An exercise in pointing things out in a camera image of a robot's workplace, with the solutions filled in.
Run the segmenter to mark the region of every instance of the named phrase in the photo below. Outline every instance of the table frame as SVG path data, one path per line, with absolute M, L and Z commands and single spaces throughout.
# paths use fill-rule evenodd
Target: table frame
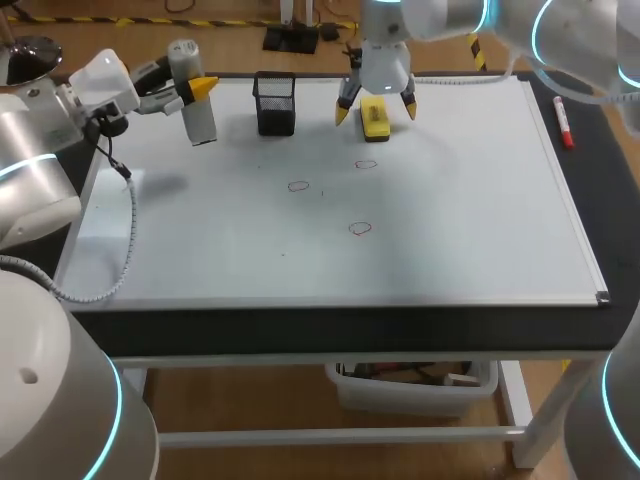
M 313 365 L 324 363 L 373 363 L 393 361 L 500 360 L 500 390 L 509 419 L 507 426 L 341 428 L 307 430 L 248 430 L 225 432 L 160 433 L 165 449 L 255 447 L 277 445 L 355 445 L 456 442 L 511 442 L 516 468 L 531 469 L 558 439 L 567 408 L 606 352 L 480 353 L 377 353 L 233 355 L 207 357 L 115 358 L 125 378 L 142 394 L 149 368 L 202 368 L 247 365 Z M 532 414 L 520 363 L 514 358 L 574 358 L 535 416 Z

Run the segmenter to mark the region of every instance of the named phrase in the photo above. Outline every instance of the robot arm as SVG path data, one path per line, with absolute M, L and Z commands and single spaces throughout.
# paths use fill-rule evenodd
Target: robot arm
M 103 50 L 68 83 L 44 78 L 0 95 L 0 251 L 79 215 L 80 200 L 55 153 L 82 141 L 90 122 L 99 119 L 101 133 L 114 137 L 133 111 L 181 111 L 193 144 L 215 140 L 209 92 L 217 81 L 202 76 L 195 42 L 178 40 L 167 57 L 131 76 L 113 50 Z
M 635 0 L 364 0 L 362 88 L 384 94 L 409 86 L 409 38 L 434 41 L 477 32 L 494 33 L 536 70 L 555 68 L 617 96 L 609 103 L 619 103 L 631 133 L 640 132 L 640 103 L 620 96 L 640 89 Z

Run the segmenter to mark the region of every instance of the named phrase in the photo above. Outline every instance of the black device base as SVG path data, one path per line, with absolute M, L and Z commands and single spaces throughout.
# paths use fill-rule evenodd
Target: black device base
M 319 31 L 315 27 L 294 24 L 292 27 L 268 27 L 262 43 L 263 50 L 289 53 L 316 53 Z

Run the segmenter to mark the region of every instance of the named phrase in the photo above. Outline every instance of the whiteboard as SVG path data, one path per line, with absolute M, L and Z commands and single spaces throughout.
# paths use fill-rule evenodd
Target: whiteboard
M 418 84 L 415 122 L 387 97 L 386 143 L 364 142 L 356 105 L 334 125 L 338 86 L 298 79 L 288 138 L 258 136 L 251 80 L 213 91 L 214 143 L 191 147 L 179 114 L 131 115 L 114 156 L 140 197 L 132 269 L 82 308 L 597 305 L 528 83 Z M 127 248 L 128 193 L 96 165 L 57 273 L 75 294 L 110 286 Z

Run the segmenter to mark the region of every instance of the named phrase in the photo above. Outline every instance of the glowing blue ring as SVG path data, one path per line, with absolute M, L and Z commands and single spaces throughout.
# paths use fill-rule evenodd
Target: glowing blue ring
M 538 35 L 538 27 L 540 26 L 540 20 L 542 20 L 542 16 L 544 15 L 544 12 L 547 10 L 547 8 L 549 8 L 549 5 L 551 5 L 551 2 L 553 2 L 553 0 L 547 0 L 545 4 L 542 6 L 540 11 L 538 12 L 536 21 L 533 22 L 533 30 L 531 30 L 531 49 L 533 50 L 533 54 L 535 55 L 535 57 L 543 65 L 546 65 L 546 63 L 544 62 L 544 60 L 542 60 L 542 57 L 540 57 L 540 54 L 538 53 L 536 36 Z
M 28 167 L 29 165 L 34 165 L 41 160 L 56 160 L 56 157 L 53 153 L 47 153 L 45 155 L 38 155 L 37 157 L 31 157 L 26 160 L 22 160 L 21 162 L 14 163 L 13 165 L 9 165 L 6 168 L 0 170 L 0 178 L 5 175 L 9 175 L 11 172 L 15 172 L 16 170 L 22 167 Z
M 478 33 L 478 31 L 484 25 L 484 22 L 487 20 L 487 15 L 489 14 L 489 2 L 490 0 L 484 0 L 484 6 L 482 7 L 482 17 L 480 17 L 480 23 L 476 27 L 476 29 L 471 33 Z
M 113 427 L 111 427 L 111 433 L 109 434 L 109 438 L 107 438 L 107 443 L 104 444 L 104 448 L 102 449 L 102 453 L 100 453 L 100 456 L 96 460 L 96 463 L 93 464 L 93 467 L 91 467 L 91 470 L 89 470 L 89 473 L 87 473 L 84 476 L 83 480 L 91 480 L 96 475 L 96 473 L 98 473 L 98 470 L 100 470 L 100 467 L 102 467 L 102 464 L 107 458 L 107 455 L 109 455 L 109 451 L 111 450 L 111 447 L 113 446 L 113 442 L 116 439 L 116 435 L 118 433 L 118 427 L 120 426 L 120 418 L 122 417 L 122 383 L 120 383 L 120 375 L 118 375 L 118 371 L 116 370 L 116 367 L 111 361 L 111 359 L 109 357 L 106 357 L 106 358 L 107 358 L 107 361 L 109 362 L 109 365 L 111 365 L 111 369 L 113 370 L 113 375 L 116 378 L 116 385 L 118 387 L 118 405 L 116 408 L 116 416 L 115 416 L 115 419 L 113 420 Z
M 633 450 L 631 450 L 631 447 L 622 436 L 622 432 L 618 428 L 618 425 L 616 424 L 616 421 L 613 418 L 611 407 L 609 406 L 609 398 L 607 397 L 607 382 L 606 382 L 607 367 L 609 366 L 609 360 L 611 360 L 611 354 L 609 354 L 609 357 L 607 357 L 607 361 L 604 364 L 604 371 L 602 372 L 602 401 L 604 403 L 604 411 L 607 414 L 607 418 L 609 419 L 609 424 L 611 425 L 611 429 L 613 430 L 613 433 L 616 435 L 618 442 L 620 442 L 622 449 L 629 456 L 631 461 L 635 463 L 636 467 L 640 469 L 640 458 L 638 458 L 636 454 L 633 453 Z
M 622 71 L 622 67 L 618 67 L 618 74 L 620 75 L 621 79 L 623 79 L 632 87 L 640 88 L 640 82 L 636 82 L 635 80 L 631 80 L 629 77 L 627 77 L 625 73 Z

